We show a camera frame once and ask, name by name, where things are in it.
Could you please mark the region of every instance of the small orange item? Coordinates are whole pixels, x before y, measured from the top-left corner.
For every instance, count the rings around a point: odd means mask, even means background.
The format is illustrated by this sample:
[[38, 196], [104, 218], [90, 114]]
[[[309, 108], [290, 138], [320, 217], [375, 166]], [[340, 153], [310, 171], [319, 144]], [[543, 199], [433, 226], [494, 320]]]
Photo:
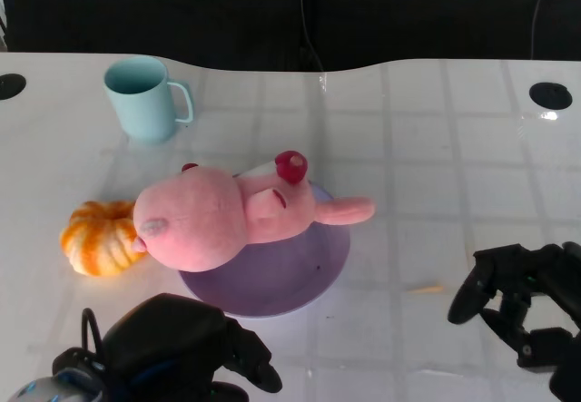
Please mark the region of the small orange item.
[[61, 248], [74, 270], [84, 275], [118, 275], [143, 257], [132, 244], [134, 201], [88, 201], [71, 215], [61, 232]]

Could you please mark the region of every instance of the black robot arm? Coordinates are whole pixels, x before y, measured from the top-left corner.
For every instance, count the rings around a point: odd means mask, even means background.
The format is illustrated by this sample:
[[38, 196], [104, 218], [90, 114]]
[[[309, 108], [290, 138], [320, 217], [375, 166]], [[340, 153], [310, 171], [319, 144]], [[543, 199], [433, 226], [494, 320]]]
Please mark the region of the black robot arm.
[[[87, 349], [91, 325], [95, 352]], [[226, 318], [220, 309], [194, 299], [161, 294], [130, 311], [100, 339], [91, 310], [84, 311], [83, 347], [53, 363], [56, 375], [81, 369], [101, 383], [103, 402], [245, 402], [233, 385], [212, 382], [225, 366], [271, 393], [282, 383], [260, 338]]]
[[[555, 372], [551, 391], [564, 402], [580, 399], [581, 338], [563, 328], [529, 332], [523, 322], [531, 298], [548, 295], [579, 326], [581, 322], [581, 247], [568, 242], [526, 250], [510, 245], [474, 254], [476, 266], [454, 298], [448, 320], [462, 324], [477, 314], [518, 354], [517, 364], [533, 372]], [[486, 309], [502, 293], [498, 311]]]

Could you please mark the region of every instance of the table surface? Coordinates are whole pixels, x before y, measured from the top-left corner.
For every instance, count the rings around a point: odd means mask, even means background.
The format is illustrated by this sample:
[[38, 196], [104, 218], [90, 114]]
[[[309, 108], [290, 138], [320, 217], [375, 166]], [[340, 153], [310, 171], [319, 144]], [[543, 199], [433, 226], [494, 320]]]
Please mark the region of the table surface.
[[[195, 122], [146, 148], [124, 137], [102, 88], [120, 58], [0, 54], [2, 73], [28, 80], [0, 102], [0, 401], [78, 346], [84, 307], [105, 332], [156, 293], [190, 295], [153, 259], [116, 279], [74, 273], [58, 234], [76, 206], [134, 198], [185, 162], [239, 172], [287, 149], [307, 154], [311, 178], [334, 194], [373, 197], [378, 214], [352, 229], [346, 269], [322, 298], [241, 319], [273, 352], [282, 392], [218, 379], [253, 401], [553, 400], [548, 376], [518, 369], [478, 319], [446, 316], [475, 250], [581, 239], [581, 64], [414, 60], [320, 75], [165, 61], [192, 88]], [[567, 86], [573, 106], [535, 105], [539, 81]], [[444, 290], [411, 292], [432, 285]], [[575, 330], [535, 299], [527, 328], [547, 325]]]

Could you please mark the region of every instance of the cable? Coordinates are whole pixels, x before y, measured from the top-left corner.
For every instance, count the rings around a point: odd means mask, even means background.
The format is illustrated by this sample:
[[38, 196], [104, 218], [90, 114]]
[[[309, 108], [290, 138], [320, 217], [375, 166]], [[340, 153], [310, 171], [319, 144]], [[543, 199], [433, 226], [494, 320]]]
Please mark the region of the cable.
[[91, 309], [84, 309], [82, 320], [81, 320], [81, 343], [82, 349], [86, 352], [89, 351], [88, 334], [87, 334], [87, 324], [91, 327], [91, 333], [93, 334], [94, 343], [94, 353], [101, 361], [104, 359], [103, 354], [103, 342], [101, 340], [101, 334], [99, 333], [99, 327], [97, 325], [97, 319]]
[[541, 6], [541, 0], [537, 0], [537, 4], [535, 5], [535, 12], [533, 13], [533, 22], [531, 25], [531, 32], [530, 32], [530, 60], [535, 59], [535, 32], [537, 29], [538, 9], [540, 6]]
[[300, 17], [302, 19], [302, 30], [305, 34], [305, 40], [307, 41], [307, 46], [309, 47], [309, 50], [315, 59], [315, 63], [317, 64], [319, 71], [324, 73], [325, 70], [323, 68], [323, 63], [320, 61], [319, 55], [317, 54], [317, 50], [315, 50], [315, 47], [312, 46], [312, 42], [310, 41], [310, 38], [309, 38], [309, 32], [307, 31], [307, 20], [305, 19], [304, 0], [300, 0]]

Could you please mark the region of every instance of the pink stuffed toy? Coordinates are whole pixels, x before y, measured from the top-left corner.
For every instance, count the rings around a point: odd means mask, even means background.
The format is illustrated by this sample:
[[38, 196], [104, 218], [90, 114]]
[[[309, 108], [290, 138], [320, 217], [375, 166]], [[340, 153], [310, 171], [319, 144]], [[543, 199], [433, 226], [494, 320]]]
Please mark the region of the pink stuffed toy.
[[296, 236], [314, 221], [347, 225], [373, 215], [368, 198], [316, 202], [306, 173], [307, 159], [298, 152], [234, 177], [186, 164], [137, 198], [133, 248], [170, 268], [199, 272], [230, 261], [249, 243]]

